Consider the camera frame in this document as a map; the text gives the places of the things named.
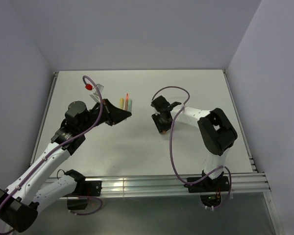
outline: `red marker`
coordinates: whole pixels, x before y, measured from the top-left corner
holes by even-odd
[[[126,94],[126,98],[125,98],[125,107],[124,107],[125,111],[127,111],[127,106],[128,106],[128,93]]]

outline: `purple cable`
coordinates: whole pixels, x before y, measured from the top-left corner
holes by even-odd
[[[89,132],[91,129],[93,129],[97,124],[98,122],[100,121],[100,118],[101,118],[101,115],[102,115],[102,110],[103,110],[103,101],[102,101],[102,97],[101,97],[101,93],[100,93],[100,90],[97,88],[97,85],[95,84],[95,82],[93,82],[93,80],[88,77],[88,76],[83,76],[83,82],[85,85],[87,85],[87,82],[85,81],[85,79],[87,79],[88,81],[90,81],[94,88],[96,89],[98,95],[99,95],[99,99],[100,99],[100,111],[99,111],[99,115],[98,115],[98,118],[96,119],[96,121],[94,122],[94,124],[88,128],[86,131],[78,134],[77,136],[74,136],[72,139],[70,140],[67,140],[67,141],[64,141],[63,143],[59,144],[58,146],[56,146],[53,150],[51,150],[46,156],[45,158],[48,159],[56,150],[58,150],[59,148],[61,148],[62,146],[64,145],[67,145],[68,143],[72,142],[73,140],[81,137],[82,135],[85,135],[87,132]],[[44,163],[45,161],[44,160],[41,160],[30,172],[28,175],[26,175],[26,177],[19,183],[19,187],[21,188],[25,183],[26,181],[37,171],[37,169]],[[0,211],[1,209],[3,208],[3,206],[5,205],[5,203],[18,191],[18,189],[14,189],[5,199],[4,201],[0,204]],[[14,229],[6,232],[6,233],[0,233],[0,235],[7,235],[7,234],[10,234],[11,232],[13,232]]]
[[[229,180],[229,181],[230,181],[230,190],[229,190],[229,192],[228,192],[228,194],[227,194],[227,197],[226,197],[226,199],[225,199],[225,201],[224,201],[224,202],[226,202],[226,201],[229,199],[229,197],[230,197],[230,193],[231,193],[231,189],[232,189],[232,177],[231,177],[231,172],[230,172],[229,168],[227,168],[226,166],[222,166],[222,165],[221,165],[221,166],[217,167],[216,169],[214,169],[214,170],[210,171],[209,173],[207,173],[205,176],[201,177],[199,180],[196,180],[196,181],[194,181],[194,182],[187,182],[187,181],[183,180],[182,177],[178,174],[178,172],[177,172],[177,170],[176,170],[176,168],[175,168],[175,165],[174,165],[174,160],[173,160],[173,147],[172,147],[172,142],[173,142],[173,129],[174,129],[174,124],[175,124],[175,121],[176,121],[177,117],[178,117],[178,116],[180,115],[180,113],[185,109],[185,104],[190,100],[191,95],[190,95],[190,93],[189,93],[186,89],[184,89],[184,88],[182,88],[182,87],[168,86],[168,87],[164,87],[164,88],[160,89],[159,91],[157,91],[156,94],[152,97],[151,100],[153,100],[159,92],[161,92],[162,90],[167,89],[167,88],[177,88],[177,89],[183,90],[183,91],[185,91],[185,92],[187,93],[187,96],[188,96],[187,99],[184,101],[184,103],[183,103],[184,105],[182,106],[182,108],[181,108],[181,109],[176,113],[176,115],[174,116],[174,118],[173,118],[173,120],[172,120],[172,124],[171,124],[170,141],[169,141],[170,160],[171,160],[171,165],[172,165],[172,168],[173,168],[173,171],[174,171],[176,177],[177,177],[182,183],[184,183],[184,184],[186,184],[186,185],[195,185],[195,184],[197,184],[197,183],[203,181],[204,179],[206,179],[209,175],[211,175],[212,173],[216,172],[217,170],[220,170],[220,169],[225,168],[225,169],[229,172],[229,178],[230,178],[230,180]],[[216,206],[215,208],[218,208],[218,207],[220,207],[220,206],[223,205],[223,204],[224,204],[224,203],[221,203],[220,205]]]
[[[90,214],[94,214],[94,213],[96,213],[97,211],[99,211],[101,209],[102,204],[103,204],[103,202],[102,202],[102,200],[100,198],[94,197],[94,196],[75,196],[75,195],[72,195],[72,197],[95,199],[95,200],[97,200],[97,201],[100,202],[100,206],[96,210],[94,210],[92,212],[89,212],[89,213],[77,213],[77,212],[74,212],[74,211],[70,211],[70,213],[75,214],[75,215],[90,215]]]

